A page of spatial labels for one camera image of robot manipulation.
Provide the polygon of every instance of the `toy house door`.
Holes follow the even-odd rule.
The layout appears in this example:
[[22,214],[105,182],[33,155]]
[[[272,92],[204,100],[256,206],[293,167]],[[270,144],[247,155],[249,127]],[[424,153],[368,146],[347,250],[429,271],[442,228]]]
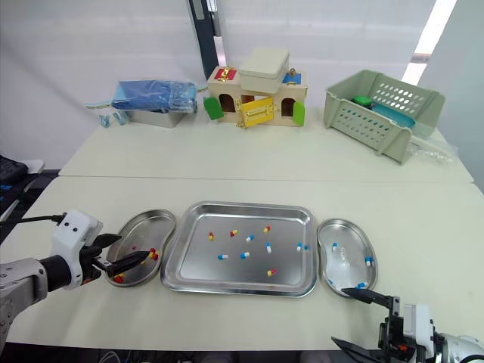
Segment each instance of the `toy house door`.
[[245,127],[251,127],[274,119],[274,105],[272,97],[266,97],[260,100],[242,104],[240,106],[240,111],[242,112]]

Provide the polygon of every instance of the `blue and white capsule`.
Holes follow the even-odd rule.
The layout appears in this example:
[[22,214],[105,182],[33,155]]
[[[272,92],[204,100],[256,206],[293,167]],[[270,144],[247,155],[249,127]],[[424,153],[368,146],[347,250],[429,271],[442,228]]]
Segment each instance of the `blue and white capsule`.
[[364,289],[368,286],[368,282],[360,282],[358,285],[355,286],[357,289]]

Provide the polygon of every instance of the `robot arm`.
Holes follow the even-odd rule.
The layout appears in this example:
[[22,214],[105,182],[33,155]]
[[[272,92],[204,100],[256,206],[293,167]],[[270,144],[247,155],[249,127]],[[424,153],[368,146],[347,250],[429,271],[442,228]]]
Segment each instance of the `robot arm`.
[[97,219],[70,210],[57,220],[50,257],[0,264],[0,354],[15,317],[45,299],[48,292],[75,289],[99,278],[101,270],[113,277],[146,259],[148,251],[131,253],[116,262],[100,257],[103,248],[121,238],[98,235],[102,227]]
[[380,324],[377,351],[369,351],[334,337],[331,339],[353,360],[360,363],[462,363],[484,361],[484,345],[472,337],[438,334],[426,305],[405,305],[400,316],[400,298],[384,296],[371,290],[343,289],[347,295],[363,303],[376,303],[389,310]]

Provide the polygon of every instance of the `plastic basket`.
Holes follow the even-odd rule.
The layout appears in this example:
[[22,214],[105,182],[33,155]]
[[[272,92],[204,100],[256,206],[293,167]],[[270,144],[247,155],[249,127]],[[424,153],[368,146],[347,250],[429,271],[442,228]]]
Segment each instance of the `plastic basket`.
[[[415,121],[412,129],[400,127],[350,100],[365,95]],[[324,124],[403,163],[412,133],[427,138],[435,129],[445,98],[438,92],[409,85],[371,70],[332,85],[326,92]]]

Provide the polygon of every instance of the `stainless steel tray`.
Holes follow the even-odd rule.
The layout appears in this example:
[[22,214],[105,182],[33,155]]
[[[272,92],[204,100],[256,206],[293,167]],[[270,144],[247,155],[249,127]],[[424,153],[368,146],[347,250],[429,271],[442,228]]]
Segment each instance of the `stainless steel tray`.
[[[194,204],[169,244],[161,280],[179,291],[304,296],[317,279],[313,220],[298,206]],[[268,233],[266,226],[271,227]],[[238,233],[231,237],[233,230]],[[254,238],[247,242],[251,234]],[[250,255],[241,258],[246,252]]]
[[[318,243],[321,278],[334,292],[349,297],[341,289],[374,287],[377,282],[377,257],[365,233],[356,224],[345,219],[328,219],[318,228]],[[372,261],[370,266],[365,261],[368,257]]]
[[107,251],[106,259],[114,262],[135,251],[158,251],[158,259],[146,258],[143,265],[124,272],[123,282],[115,282],[107,275],[104,277],[113,285],[131,287],[153,278],[157,274],[163,259],[163,247],[175,230],[175,217],[164,209],[153,209],[138,214],[127,222],[119,231],[122,236]]

